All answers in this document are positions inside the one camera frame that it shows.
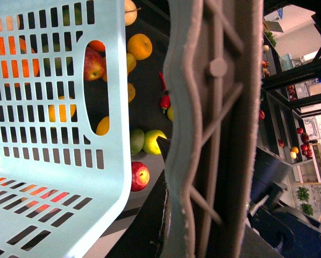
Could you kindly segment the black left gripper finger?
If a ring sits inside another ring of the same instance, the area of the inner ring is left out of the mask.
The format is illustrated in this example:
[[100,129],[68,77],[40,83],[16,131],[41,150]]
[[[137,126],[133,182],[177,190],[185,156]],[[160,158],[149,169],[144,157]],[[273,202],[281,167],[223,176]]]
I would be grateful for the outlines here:
[[161,152],[163,161],[166,162],[170,150],[171,140],[165,139],[164,137],[157,137],[156,142]]

